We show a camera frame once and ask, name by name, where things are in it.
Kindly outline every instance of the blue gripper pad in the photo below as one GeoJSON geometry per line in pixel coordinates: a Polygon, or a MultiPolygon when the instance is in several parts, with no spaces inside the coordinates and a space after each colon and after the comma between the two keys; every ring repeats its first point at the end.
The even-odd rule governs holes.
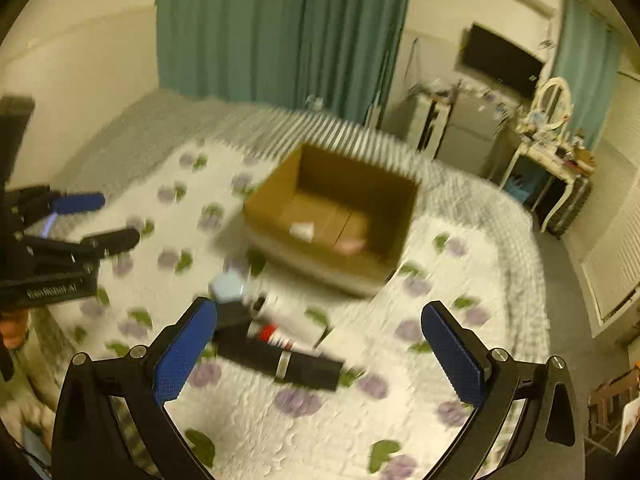
{"type": "Polygon", "coordinates": [[[422,334],[460,400],[477,408],[484,400],[484,373],[437,304],[441,303],[432,301],[423,308],[422,334]]]}
{"type": "Polygon", "coordinates": [[[178,323],[182,327],[154,371],[154,395],[158,404],[177,399],[200,353],[211,341],[217,322],[216,304],[211,300],[202,300],[189,319],[180,318],[178,323]]]}

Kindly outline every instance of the cardboard box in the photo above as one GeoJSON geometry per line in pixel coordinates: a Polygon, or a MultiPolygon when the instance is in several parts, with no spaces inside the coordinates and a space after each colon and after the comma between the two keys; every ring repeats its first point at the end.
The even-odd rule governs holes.
{"type": "Polygon", "coordinates": [[[244,218],[252,242],[267,256],[372,296],[400,264],[417,187],[382,168],[303,144],[244,203],[244,218]],[[290,232],[296,227],[302,234],[290,232]]]}

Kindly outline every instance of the bed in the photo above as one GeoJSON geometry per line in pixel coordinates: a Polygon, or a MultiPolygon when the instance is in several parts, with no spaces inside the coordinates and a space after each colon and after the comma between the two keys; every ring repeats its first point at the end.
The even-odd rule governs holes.
{"type": "MultiPolygon", "coordinates": [[[[518,204],[478,178],[426,162],[387,134],[317,112],[196,102],[167,91],[146,96],[53,182],[101,190],[108,206],[87,218],[60,219],[52,232],[77,238],[129,221],[145,237],[132,262],[103,265],[102,295],[35,313],[35,330],[58,382],[78,349],[101,358],[148,344],[217,272],[239,265],[247,177],[258,184],[302,141],[422,184],[407,266],[373,300],[347,297],[271,262],[252,281],[369,334],[367,373],[335,393],[310,392],[207,354],[168,413],[216,478],[422,478],[470,408],[416,333],[421,306],[441,299],[489,348],[544,362],[545,284],[530,217],[518,204]],[[172,191],[163,198],[167,183],[172,191]],[[205,206],[212,202],[225,213],[207,224],[205,206]],[[174,259],[162,264],[168,248],[174,259]]],[[[514,422],[515,414],[484,471],[495,466],[514,422]]]]}

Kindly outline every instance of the gray mattress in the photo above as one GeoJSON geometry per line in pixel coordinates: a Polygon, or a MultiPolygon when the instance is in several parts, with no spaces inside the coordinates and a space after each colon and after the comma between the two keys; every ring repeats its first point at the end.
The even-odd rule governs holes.
{"type": "MultiPolygon", "coordinates": [[[[101,131],[54,179],[57,189],[101,190],[108,200],[122,193],[188,139],[221,139],[257,156],[280,158],[301,141],[350,154],[421,181],[417,214],[427,212],[481,230],[498,247],[508,299],[508,347],[516,359],[548,358],[548,325],[542,262],[529,216],[495,186],[469,174],[428,162],[395,137],[329,114],[292,112],[217,99],[193,101],[169,91],[153,92],[101,131]]],[[[57,222],[67,234],[82,218],[57,222]]],[[[57,371],[74,350],[55,330],[46,310],[34,315],[57,371]]]]}

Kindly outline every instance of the human hand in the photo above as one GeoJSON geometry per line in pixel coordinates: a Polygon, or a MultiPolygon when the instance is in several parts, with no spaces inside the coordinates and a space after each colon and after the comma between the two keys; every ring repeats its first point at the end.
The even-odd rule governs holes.
{"type": "Polygon", "coordinates": [[[0,335],[4,346],[18,348],[27,333],[29,311],[27,309],[14,310],[11,313],[0,313],[0,335]]]}

